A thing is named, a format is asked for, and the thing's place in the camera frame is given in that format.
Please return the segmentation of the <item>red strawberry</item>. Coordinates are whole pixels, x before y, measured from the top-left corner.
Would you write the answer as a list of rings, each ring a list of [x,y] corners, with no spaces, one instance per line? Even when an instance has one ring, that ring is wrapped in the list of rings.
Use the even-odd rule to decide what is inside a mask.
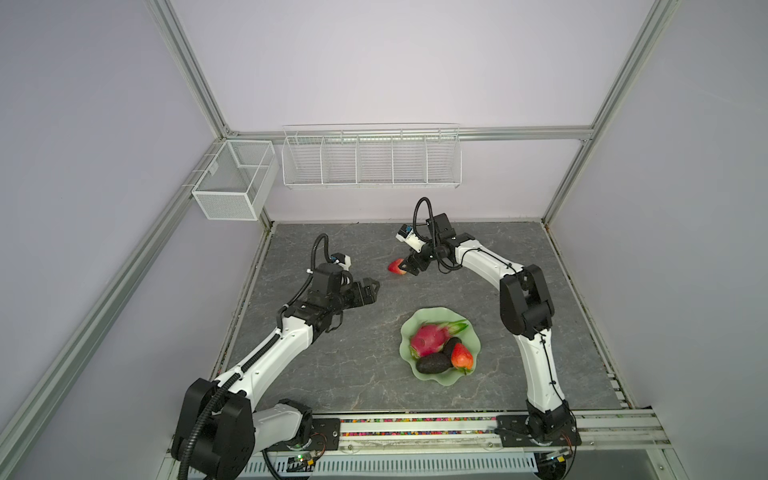
[[[469,374],[474,370],[475,360],[472,353],[463,343],[456,343],[451,352],[453,368],[463,374]]]
[[[387,269],[389,272],[396,274],[396,275],[406,275],[407,271],[402,267],[404,262],[403,258],[399,258],[391,262]]]

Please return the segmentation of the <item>pink dragon fruit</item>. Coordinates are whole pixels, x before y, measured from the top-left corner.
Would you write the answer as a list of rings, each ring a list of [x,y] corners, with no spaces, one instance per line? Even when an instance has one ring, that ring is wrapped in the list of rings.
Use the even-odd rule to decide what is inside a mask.
[[[449,338],[455,337],[468,326],[469,322],[466,320],[421,325],[410,339],[411,356],[418,360],[421,357],[440,352]]]

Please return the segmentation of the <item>green wavy fruit bowl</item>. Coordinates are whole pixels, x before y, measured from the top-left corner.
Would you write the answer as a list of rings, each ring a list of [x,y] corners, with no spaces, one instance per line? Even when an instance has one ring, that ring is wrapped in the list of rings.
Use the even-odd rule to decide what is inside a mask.
[[[451,386],[472,375],[481,342],[468,319],[446,307],[422,308],[400,327],[399,354],[420,381]]]

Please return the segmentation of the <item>dark avocado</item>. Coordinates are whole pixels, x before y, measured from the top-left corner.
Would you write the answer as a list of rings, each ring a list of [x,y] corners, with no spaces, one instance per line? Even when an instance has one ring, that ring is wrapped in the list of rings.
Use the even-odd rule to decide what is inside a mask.
[[[448,339],[448,341],[443,345],[441,352],[448,358],[451,359],[453,355],[453,350],[457,345],[460,345],[462,343],[461,339],[458,337],[451,337]]]
[[[437,375],[453,368],[451,359],[442,352],[436,352],[416,361],[416,370],[426,375]]]

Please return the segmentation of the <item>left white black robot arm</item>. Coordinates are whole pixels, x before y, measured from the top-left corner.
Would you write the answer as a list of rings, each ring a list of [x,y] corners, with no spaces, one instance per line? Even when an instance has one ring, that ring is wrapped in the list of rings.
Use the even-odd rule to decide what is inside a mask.
[[[187,389],[171,448],[178,478],[197,470],[207,479],[235,479],[256,451],[311,445],[310,407],[289,399],[264,410],[258,405],[299,354],[342,325],[345,311],[376,302],[379,283],[355,280],[350,266],[349,256],[330,254],[327,234],[318,235],[307,278],[278,310],[275,329],[229,370]]]

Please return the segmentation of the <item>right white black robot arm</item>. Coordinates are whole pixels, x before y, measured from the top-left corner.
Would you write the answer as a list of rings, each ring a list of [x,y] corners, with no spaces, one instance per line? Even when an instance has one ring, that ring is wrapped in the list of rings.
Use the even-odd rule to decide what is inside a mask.
[[[527,421],[522,433],[538,445],[564,440],[581,444],[578,424],[558,380],[552,353],[552,320],[555,313],[542,269],[508,260],[482,245],[474,236],[458,234],[447,215],[436,215],[427,197],[414,207],[410,224],[396,239],[410,255],[399,267],[417,275],[435,263],[444,273],[468,270],[496,287],[499,316],[521,353],[526,379]]]

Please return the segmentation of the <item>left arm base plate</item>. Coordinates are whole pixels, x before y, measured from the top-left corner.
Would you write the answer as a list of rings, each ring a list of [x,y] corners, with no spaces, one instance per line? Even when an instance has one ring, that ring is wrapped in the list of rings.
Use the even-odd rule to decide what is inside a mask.
[[[298,433],[287,441],[282,441],[268,448],[270,452],[288,451],[335,451],[341,439],[341,421],[338,417],[313,417],[304,422]]]

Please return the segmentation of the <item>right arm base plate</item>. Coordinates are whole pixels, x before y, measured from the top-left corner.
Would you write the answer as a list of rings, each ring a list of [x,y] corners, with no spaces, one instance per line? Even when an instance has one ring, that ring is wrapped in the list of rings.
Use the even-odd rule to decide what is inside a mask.
[[[493,430],[503,447],[578,447],[582,438],[573,417],[551,420],[531,415],[499,415]]]

